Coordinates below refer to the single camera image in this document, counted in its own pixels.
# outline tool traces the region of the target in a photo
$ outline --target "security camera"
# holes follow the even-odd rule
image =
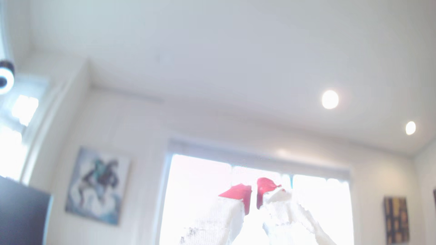
[[[0,95],[6,94],[14,85],[14,65],[7,60],[0,61]]]

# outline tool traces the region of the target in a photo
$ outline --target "ceiling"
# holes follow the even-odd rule
[[[31,25],[36,48],[88,56],[98,85],[413,155],[436,135],[435,11],[432,0],[32,0]],[[336,109],[321,105],[327,89]]]

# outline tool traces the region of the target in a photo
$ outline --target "window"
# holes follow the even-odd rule
[[[260,211],[256,208],[257,179],[267,177],[285,189],[294,188],[298,200],[312,211],[337,245],[354,244],[351,198],[347,182],[283,174],[211,160],[173,155],[163,208],[160,244],[177,244],[183,227],[206,211],[214,197],[239,183],[252,186],[250,213],[233,245],[268,245]]]
[[[36,131],[32,119],[47,86],[38,79],[17,76],[12,90],[0,95],[0,176],[20,179]]]

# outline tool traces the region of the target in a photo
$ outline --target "framed artwork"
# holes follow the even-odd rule
[[[385,197],[387,244],[409,242],[409,217],[406,198]]]
[[[117,225],[130,159],[81,147],[68,188],[65,210]]]

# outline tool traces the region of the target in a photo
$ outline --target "computer monitor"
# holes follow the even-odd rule
[[[0,177],[0,244],[44,245],[51,195]]]

